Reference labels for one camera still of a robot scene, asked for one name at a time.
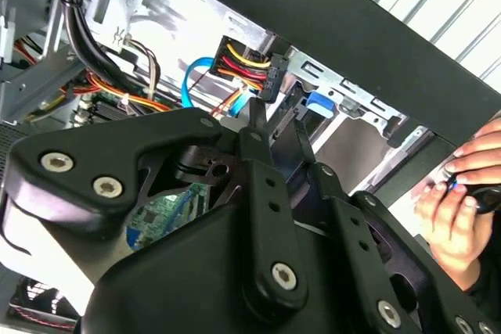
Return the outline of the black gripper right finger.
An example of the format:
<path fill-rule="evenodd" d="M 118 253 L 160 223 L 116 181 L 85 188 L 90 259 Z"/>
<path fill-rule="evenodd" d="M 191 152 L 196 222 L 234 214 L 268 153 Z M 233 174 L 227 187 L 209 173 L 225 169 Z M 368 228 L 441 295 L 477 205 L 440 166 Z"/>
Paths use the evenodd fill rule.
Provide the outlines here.
<path fill-rule="evenodd" d="M 294 131 L 303 159 L 294 218 L 309 291 L 294 332 L 499 332 L 378 198 L 344 193 L 301 122 Z"/>

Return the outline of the person's left hand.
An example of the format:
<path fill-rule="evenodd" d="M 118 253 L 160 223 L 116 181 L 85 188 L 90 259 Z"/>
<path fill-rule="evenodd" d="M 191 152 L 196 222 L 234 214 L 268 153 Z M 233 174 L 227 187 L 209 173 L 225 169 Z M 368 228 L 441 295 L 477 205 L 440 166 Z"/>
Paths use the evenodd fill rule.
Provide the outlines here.
<path fill-rule="evenodd" d="M 494 214 L 477 214 L 477 201 L 464 185 L 426 186 L 414 213 L 421 234 L 442 270 L 463 290 L 479 278 L 479 257 L 492 235 Z"/>

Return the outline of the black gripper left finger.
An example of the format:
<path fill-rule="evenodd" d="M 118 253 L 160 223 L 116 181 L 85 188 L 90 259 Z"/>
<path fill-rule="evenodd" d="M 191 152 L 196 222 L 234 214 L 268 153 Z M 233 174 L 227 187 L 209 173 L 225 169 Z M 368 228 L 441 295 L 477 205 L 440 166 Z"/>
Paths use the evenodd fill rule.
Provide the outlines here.
<path fill-rule="evenodd" d="M 56 287 L 82 319 L 115 264 L 235 206 L 245 213 L 250 242 L 245 300 L 273 315 L 301 310 L 308 286 L 262 100 L 248 102 L 239 126 L 185 108 L 19 140 L 2 183 L 3 264 Z M 132 250 L 126 228 L 134 212 L 196 183 L 210 189 L 207 213 Z"/>

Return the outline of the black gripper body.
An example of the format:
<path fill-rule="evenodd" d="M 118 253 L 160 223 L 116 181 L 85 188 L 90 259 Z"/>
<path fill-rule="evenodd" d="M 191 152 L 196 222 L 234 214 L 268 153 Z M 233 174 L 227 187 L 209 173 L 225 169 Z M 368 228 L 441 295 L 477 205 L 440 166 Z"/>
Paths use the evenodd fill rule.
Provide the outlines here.
<path fill-rule="evenodd" d="M 248 302 L 246 216 L 230 206 L 115 264 L 96 284 L 83 333 L 375 333 L 341 246 L 294 226 L 308 286 L 305 306 L 273 315 Z"/>

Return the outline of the person's right hand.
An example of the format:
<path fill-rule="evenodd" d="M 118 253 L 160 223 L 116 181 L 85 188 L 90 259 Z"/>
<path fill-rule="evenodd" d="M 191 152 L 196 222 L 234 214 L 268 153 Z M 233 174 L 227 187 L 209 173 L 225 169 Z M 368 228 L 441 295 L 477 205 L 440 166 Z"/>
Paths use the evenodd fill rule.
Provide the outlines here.
<path fill-rule="evenodd" d="M 500 184 L 500 118 L 483 126 L 460 146 L 445 169 L 463 185 Z"/>

